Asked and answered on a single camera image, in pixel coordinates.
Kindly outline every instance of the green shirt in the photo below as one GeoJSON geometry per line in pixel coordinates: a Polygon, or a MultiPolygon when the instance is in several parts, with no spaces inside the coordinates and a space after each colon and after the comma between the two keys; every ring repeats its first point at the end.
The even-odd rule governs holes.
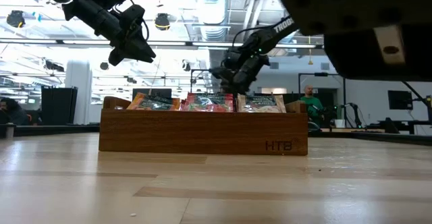
{"type": "Polygon", "coordinates": [[[323,105],[321,104],[319,99],[317,99],[316,97],[308,98],[308,97],[303,96],[300,100],[304,101],[306,103],[306,108],[307,108],[308,114],[310,116],[313,116],[313,117],[319,116],[319,114],[317,113],[317,110],[314,107],[307,107],[307,105],[314,105],[318,109],[322,109],[323,105]]]}

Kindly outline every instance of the red snack bag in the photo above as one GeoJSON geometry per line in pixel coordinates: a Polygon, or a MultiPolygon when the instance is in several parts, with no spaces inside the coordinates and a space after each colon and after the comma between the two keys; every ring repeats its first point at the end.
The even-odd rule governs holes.
{"type": "Polygon", "coordinates": [[[182,110],[199,112],[234,112],[234,97],[232,94],[189,93],[182,110]]]}

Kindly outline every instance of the snack package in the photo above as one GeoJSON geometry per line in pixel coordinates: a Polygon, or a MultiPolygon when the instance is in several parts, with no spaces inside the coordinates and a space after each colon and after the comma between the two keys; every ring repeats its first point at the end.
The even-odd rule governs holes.
{"type": "Polygon", "coordinates": [[[143,98],[144,98],[144,93],[138,92],[134,100],[129,104],[127,109],[136,109],[138,105],[141,103],[141,100],[143,98]]]}
{"type": "Polygon", "coordinates": [[[183,111],[234,112],[232,94],[189,93],[183,111]]]}
{"type": "Polygon", "coordinates": [[[237,112],[286,113],[282,95],[245,96],[238,95],[237,112]]]}
{"type": "Polygon", "coordinates": [[[180,99],[165,99],[160,96],[137,94],[128,109],[176,111],[180,108],[180,99]]]}

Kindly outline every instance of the white column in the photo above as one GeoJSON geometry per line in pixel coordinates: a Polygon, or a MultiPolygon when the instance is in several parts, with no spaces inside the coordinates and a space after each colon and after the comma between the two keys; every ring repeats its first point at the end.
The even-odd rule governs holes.
{"type": "Polygon", "coordinates": [[[89,124],[92,100],[92,70],[89,60],[71,59],[67,62],[65,87],[78,88],[74,124],[89,124]]]}

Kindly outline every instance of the ceiling light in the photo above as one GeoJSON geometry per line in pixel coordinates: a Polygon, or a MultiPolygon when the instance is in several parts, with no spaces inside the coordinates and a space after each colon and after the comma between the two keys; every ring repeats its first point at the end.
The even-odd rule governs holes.
{"type": "Polygon", "coordinates": [[[101,70],[107,70],[109,68],[109,65],[107,62],[102,62],[100,68],[101,70]]]}
{"type": "Polygon", "coordinates": [[[278,49],[315,49],[316,45],[299,45],[299,44],[276,45],[275,48],[278,48],[278,49]]]}
{"type": "MultiPolygon", "coordinates": [[[[193,42],[194,46],[204,46],[204,47],[231,47],[232,43],[226,42],[226,43],[213,43],[213,42],[193,42]]],[[[242,46],[242,43],[234,43],[235,47],[242,46]]]]}
{"type": "Polygon", "coordinates": [[[55,44],[56,40],[51,39],[16,39],[16,38],[0,38],[0,43],[20,43],[20,44],[55,44]]]}
{"type": "Polygon", "coordinates": [[[182,69],[185,72],[190,72],[190,64],[189,64],[189,62],[187,62],[186,60],[183,60],[182,61],[182,69]]]}
{"type": "Polygon", "coordinates": [[[24,25],[26,25],[26,21],[22,16],[23,13],[23,11],[12,11],[9,15],[7,15],[6,22],[14,28],[22,28],[24,25]]]}
{"type": "Polygon", "coordinates": [[[147,41],[148,45],[152,46],[185,46],[185,42],[163,42],[163,41],[147,41]]]}
{"type": "Polygon", "coordinates": [[[63,40],[67,45],[109,45],[109,40],[63,40]]]}
{"type": "Polygon", "coordinates": [[[157,14],[157,17],[155,19],[155,26],[160,31],[169,30],[169,28],[171,28],[171,25],[169,24],[168,14],[166,13],[157,14]]]}

